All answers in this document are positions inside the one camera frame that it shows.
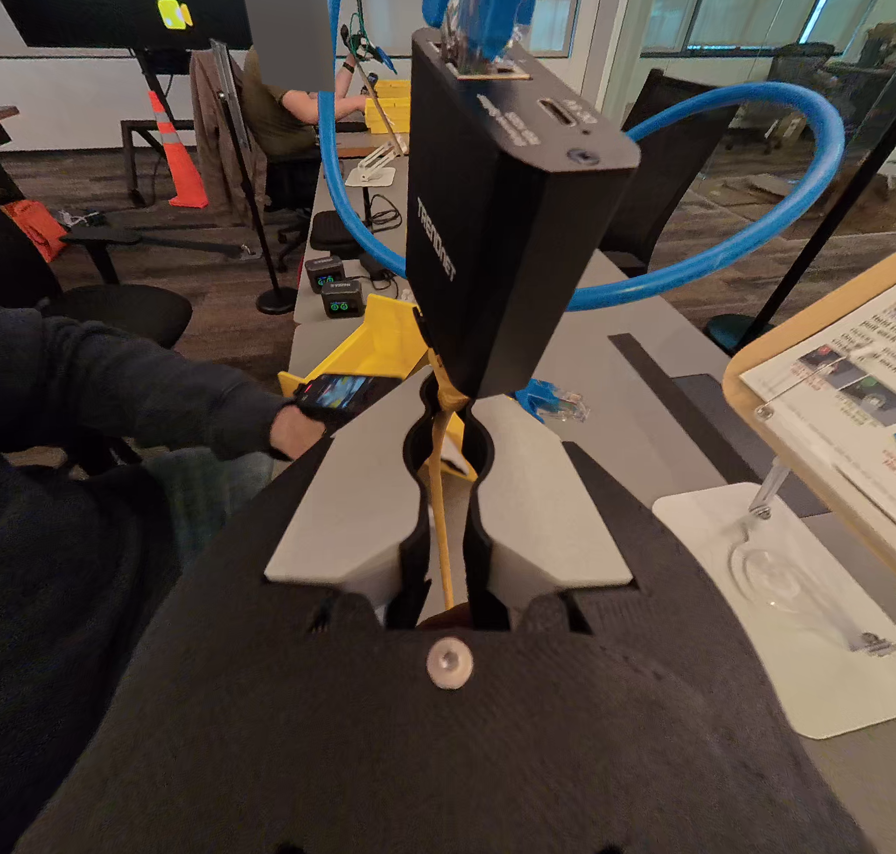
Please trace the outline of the black office chair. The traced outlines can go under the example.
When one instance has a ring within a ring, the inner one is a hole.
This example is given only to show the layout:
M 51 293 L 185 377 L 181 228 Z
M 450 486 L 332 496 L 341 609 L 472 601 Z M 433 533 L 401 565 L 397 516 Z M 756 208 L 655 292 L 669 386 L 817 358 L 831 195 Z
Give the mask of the black office chair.
M 139 233 L 112 226 L 87 226 L 63 234 L 63 243 L 87 251 L 102 278 L 99 285 L 63 290 L 28 235 L 2 214 L 1 305 L 35 309 L 44 317 L 102 322 L 171 349 L 193 317 L 190 301 L 164 288 L 122 284 L 108 251 L 111 245 L 140 241 Z
M 697 113 L 639 141 L 641 162 L 599 249 L 627 277 L 648 271 L 666 222 L 721 142 L 739 104 Z
M 288 211 L 294 217 L 292 224 L 277 232 L 277 239 L 283 245 L 275 261 L 278 272 L 286 271 L 287 256 L 308 240 L 320 169 L 321 155 L 317 147 L 293 158 L 268 162 L 264 211 Z

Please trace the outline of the small white desk stand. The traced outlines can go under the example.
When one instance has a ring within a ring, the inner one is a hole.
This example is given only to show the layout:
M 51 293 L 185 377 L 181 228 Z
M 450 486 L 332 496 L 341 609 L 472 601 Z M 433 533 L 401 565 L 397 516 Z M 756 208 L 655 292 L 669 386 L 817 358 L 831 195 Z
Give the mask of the small white desk stand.
M 358 162 L 345 179 L 345 185 L 353 188 L 391 186 L 396 174 L 394 163 L 408 151 L 407 144 L 401 139 L 397 145 L 387 141 Z

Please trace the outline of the stack of yellow bins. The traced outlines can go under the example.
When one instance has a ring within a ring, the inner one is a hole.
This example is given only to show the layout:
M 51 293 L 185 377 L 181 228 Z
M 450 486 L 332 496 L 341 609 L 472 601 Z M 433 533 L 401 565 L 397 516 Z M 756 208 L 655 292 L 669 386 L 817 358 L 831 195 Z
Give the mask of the stack of yellow bins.
M 388 119 L 392 130 L 401 135 L 409 134 L 411 82 L 408 79 L 379 79 L 375 83 L 375 96 Z M 377 111 L 373 98 L 368 98 L 364 109 L 364 123 L 373 134 L 386 134 L 383 117 Z

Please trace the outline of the person's blue jeans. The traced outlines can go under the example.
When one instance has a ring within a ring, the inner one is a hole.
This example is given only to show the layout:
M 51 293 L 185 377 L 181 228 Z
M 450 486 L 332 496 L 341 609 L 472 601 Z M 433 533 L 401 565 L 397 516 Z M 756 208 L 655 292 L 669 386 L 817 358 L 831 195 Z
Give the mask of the person's blue jeans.
M 273 480 L 274 458 L 250 453 L 220 459 L 205 447 L 166 452 L 142 467 L 163 490 L 175 552 L 187 570 L 230 519 Z

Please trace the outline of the black network switch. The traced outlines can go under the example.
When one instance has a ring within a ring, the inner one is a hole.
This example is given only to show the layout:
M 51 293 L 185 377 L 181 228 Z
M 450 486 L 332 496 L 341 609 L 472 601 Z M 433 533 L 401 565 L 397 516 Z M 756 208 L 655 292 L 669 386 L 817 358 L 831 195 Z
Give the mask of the black network switch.
M 472 400 L 524 388 L 641 162 L 634 141 L 521 47 L 462 78 L 412 37 L 406 277 Z

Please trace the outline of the person's left forearm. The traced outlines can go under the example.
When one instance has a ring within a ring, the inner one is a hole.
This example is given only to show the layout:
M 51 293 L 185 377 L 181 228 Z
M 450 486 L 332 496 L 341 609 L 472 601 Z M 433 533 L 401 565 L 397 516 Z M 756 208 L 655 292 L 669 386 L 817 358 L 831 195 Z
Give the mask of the person's left forearm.
M 271 432 L 286 403 L 238 368 L 99 322 L 1 310 L 2 453 L 61 447 L 83 430 L 220 459 L 280 455 Z

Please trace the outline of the orange bag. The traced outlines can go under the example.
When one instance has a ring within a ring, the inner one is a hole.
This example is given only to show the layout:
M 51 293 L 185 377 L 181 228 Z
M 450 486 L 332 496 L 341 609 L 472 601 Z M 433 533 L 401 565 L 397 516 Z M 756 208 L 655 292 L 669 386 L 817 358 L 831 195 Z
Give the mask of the orange bag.
M 19 199 L 1 206 L 2 212 L 28 237 L 44 261 L 54 262 L 68 243 L 68 230 L 38 200 Z

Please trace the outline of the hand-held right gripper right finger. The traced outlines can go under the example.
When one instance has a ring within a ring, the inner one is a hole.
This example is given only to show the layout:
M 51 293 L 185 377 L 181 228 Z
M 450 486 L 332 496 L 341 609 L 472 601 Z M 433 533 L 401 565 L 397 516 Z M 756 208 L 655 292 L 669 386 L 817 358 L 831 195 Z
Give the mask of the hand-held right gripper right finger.
M 633 582 L 561 439 L 516 400 L 466 409 L 464 457 L 476 471 L 464 532 L 470 611 L 509 628 L 533 600 Z

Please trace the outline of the yellow plastic bin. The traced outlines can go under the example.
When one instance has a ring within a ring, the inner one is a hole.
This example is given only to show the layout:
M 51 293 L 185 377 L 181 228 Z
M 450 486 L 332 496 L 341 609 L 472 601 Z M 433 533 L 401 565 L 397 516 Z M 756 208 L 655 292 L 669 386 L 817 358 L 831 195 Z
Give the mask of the yellow plastic bin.
M 353 333 L 333 348 L 321 362 L 308 372 L 294 375 L 280 372 L 278 379 L 282 395 L 292 404 L 292 396 L 301 381 L 309 381 L 321 374 L 362 374 L 402 378 L 402 385 L 377 402 L 357 418 L 366 421 L 371 409 L 381 410 L 384 401 L 393 393 L 399 399 L 393 402 L 410 412 L 399 419 L 398 439 L 406 436 L 405 443 L 398 442 L 401 452 L 409 461 L 410 470 L 416 471 L 428 463 L 431 477 L 440 470 L 476 480 L 476 470 L 462 454 L 464 424 L 442 403 L 441 371 L 423 374 L 407 387 L 406 381 L 421 367 L 431 369 L 436 358 L 420 333 L 416 306 L 401 300 L 370 295 L 365 304 L 364 318 Z

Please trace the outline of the printed instruction sheet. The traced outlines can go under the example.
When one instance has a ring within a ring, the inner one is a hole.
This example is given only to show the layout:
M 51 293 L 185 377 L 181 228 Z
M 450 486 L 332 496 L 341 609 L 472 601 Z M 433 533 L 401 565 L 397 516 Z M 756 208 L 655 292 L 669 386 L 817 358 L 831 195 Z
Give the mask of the printed instruction sheet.
M 874 297 L 824 332 L 742 376 L 778 433 L 818 445 L 834 470 L 895 519 L 895 297 Z

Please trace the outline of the clear acrylic stand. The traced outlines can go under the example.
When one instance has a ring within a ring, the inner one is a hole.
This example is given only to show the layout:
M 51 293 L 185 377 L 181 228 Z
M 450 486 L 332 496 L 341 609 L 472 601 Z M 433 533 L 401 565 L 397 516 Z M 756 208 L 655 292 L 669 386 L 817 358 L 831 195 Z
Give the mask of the clear acrylic stand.
M 759 414 L 760 417 L 763 417 L 762 409 Z M 755 517 L 757 520 L 770 518 L 771 501 L 778 494 L 778 490 L 790 474 L 794 473 L 774 454 L 771 467 L 763 479 L 759 492 L 748 508 L 748 513 L 752 517 Z

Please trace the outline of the black battery charger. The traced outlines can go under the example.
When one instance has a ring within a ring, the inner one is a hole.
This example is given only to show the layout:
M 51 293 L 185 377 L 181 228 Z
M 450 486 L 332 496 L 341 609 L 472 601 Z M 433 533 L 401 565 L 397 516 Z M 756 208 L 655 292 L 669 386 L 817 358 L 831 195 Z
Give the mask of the black battery charger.
M 312 293 L 320 296 L 323 288 L 330 284 L 339 284 L 346 280 L 346 271 L 342 258 L 329 254 L 311 258 L 304 263 Z
M 361 282 L 356 278 L 324 283 L 321 300 L 329 319 L 359 319 L 364 316 L 364 291 Z

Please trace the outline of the person's left hand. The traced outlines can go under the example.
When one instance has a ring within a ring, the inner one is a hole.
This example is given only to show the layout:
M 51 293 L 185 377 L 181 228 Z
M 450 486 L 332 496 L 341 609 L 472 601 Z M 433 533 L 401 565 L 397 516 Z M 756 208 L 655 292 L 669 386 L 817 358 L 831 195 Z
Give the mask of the person's left hand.
M 270 431 L 271 451 L 290 461 L 301 458 L 327 434 L 325 425 L 306 415 L 294 404 L 276 414 Z

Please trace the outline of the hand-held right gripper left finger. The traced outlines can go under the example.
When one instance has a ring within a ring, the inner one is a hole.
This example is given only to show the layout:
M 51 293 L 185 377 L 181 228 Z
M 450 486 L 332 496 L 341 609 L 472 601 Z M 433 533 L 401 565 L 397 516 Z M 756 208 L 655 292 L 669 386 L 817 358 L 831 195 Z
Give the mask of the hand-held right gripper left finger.
M 265 579 L 358 594 L 386 627 L 415 627 L 430 590 L 429 387 L 429 369 L 413 374 L 333 434 Z

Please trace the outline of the brown jacket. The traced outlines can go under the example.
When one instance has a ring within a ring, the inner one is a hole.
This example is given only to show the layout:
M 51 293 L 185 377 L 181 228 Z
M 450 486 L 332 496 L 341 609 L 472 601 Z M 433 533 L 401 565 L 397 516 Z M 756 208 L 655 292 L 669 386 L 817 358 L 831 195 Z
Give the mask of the brown jacket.
M 243 72 L 233 58 L 230 59 L 238 93 L 240 110 L 251 143 L 244 149 L 255 201 L 259 210 L 267 206 L 266 176 L 267 158 L 248 129 L 245 110 L 242 107 Z M 198 171 L 203 181 L 209 206 L 218 214 L 227 214 L 234 222 L 249 221 L 249 208 L 242 190 L 242 176 L 238 167 L 237 149 L 234 146 L 227 123 L 218 101 L 219 79 L 212 51 L 194 51 L 189 67 L 190 92 L 194 112 Z

